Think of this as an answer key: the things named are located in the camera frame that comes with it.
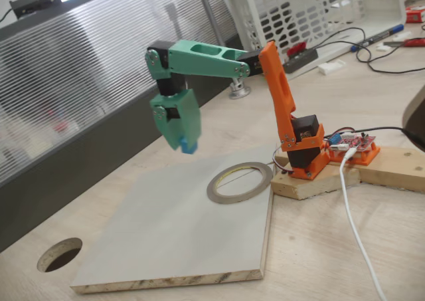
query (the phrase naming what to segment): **white board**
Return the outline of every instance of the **white board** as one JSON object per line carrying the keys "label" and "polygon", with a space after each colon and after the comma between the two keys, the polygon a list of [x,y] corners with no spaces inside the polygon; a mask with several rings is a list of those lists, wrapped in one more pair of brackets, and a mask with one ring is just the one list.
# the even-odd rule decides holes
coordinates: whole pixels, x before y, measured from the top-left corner
{"label": "white board", "polygon": [[[142,175],[87,254],[71,287],[77,293],[93,293],[262,278],[270,186],[231,205],[212,202],[206,189],[216,174],[232,165],[269,163],[274,149],[264,146]],[[255,173],[248,174],[223,185],[220,192],[237,194],[258,181]]]}

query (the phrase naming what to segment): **circular hole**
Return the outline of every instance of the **circular hole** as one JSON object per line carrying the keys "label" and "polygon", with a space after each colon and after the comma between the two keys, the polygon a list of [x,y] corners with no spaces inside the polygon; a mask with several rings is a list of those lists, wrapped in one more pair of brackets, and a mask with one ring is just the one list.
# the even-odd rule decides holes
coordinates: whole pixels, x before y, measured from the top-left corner
{"label": "circular hole", "polygon": [[262,174],[258,169],[245,168],[230,173],[221,179],[217,185],[217,190],[223,196],[235,196],[253,190],[261,180]]}
{"label": "circular hole", "polygon": [[49,248],[37,262],[37,269],[40,272],[51,272],[68,264],[82,248],[82,241],[79,238],[69,238],[53,247]]}

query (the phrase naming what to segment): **blue marker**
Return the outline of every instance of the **blue marker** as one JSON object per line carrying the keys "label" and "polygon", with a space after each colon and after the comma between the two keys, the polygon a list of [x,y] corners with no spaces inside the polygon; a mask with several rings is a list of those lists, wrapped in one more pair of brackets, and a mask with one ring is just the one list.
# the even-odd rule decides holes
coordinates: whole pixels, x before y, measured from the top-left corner
{"label": "blue marker", "polygon": [[[375,35],[374,37],[370,37],[368,38],[365,42],[361,42],[359,43],[362,47],[368,47],[369,45],[372,45],[373,43],[379,42],[387,37],[390,37],[391,35],[403,31],[404,30],[404,25],[400,24],[397,25],[396,27],[393,27],[392,29],[389,29],[388,31],[382,32],[378,35]],[[351,47],[351,52],[357,52],[359,50],[359,47],[356,45],[353,45]]]}

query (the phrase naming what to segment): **blue gripper tip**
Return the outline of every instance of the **blue gripper tip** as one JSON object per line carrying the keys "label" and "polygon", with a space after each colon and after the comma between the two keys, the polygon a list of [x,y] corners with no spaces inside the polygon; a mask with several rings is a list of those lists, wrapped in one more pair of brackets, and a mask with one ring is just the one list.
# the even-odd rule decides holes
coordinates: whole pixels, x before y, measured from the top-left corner
{"label": "blue gripper tip", "polygon": [[180,139],[180,145],[181,145],[181,152],[182,153],[193,154],[198,149],[198,143],[193,144],[192,148],[189,149],[188,146],[187,146],[187,140],[184,137],[182,137]]}

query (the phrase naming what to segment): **white usb cable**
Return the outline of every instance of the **white usb cable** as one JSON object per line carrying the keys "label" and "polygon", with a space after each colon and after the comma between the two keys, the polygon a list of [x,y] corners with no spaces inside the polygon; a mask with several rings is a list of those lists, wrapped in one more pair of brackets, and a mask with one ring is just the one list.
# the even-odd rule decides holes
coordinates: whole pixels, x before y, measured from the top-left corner
{"label": "white usb cable", "polygon": [[357,232],[356,226],[354,225],[354,221],[353,221],[353,218],[352,218],[351,212],[350,212],[350,206],[348,204],[347,188],[345,186],[345,180],[344,180],[344,172],[343,172],[343,170],[344,170],[344,165],[347,162],[347,160],[350,159],[351,157],[353,157],[356,154],[356,152],[357,152],[357,148],[350,148],[347,151],[347,153],[345,153],[345,156],[343,158],[343,161],[341,162],[341,166],[339,167],[339,176],[341,178],[341,185],[342,185],[342,188],[343,188],[345,210],[347,212],[348,221],[350,222],[350,226],[351,226],[351,229],[353,230],[354,237],[356,239],[357,245],[360,248],[360,251],[361,251],[361,253],[363,255],[363,258],[365,258],[367,267],[369,268],[369,272],[371,273],[373,284],[375,285],[375,288],[377,289],[379,298],[382,301],[387,301],[386,300],[386,297],[384,295],[384,292],[383,292],[383,290],[382,290],[382,288],[381,288],[381,286],[379,284],[377,275],[375,274],[375,271],[373,270],[372,263],[371,263],[369,257],[367,256],[367,253],[366,253],[366,250],[365,250],[365,248],[363,246],[363,243],[361,242],[361,239],[360,239],[360,236],[359,236],[359,234]]}

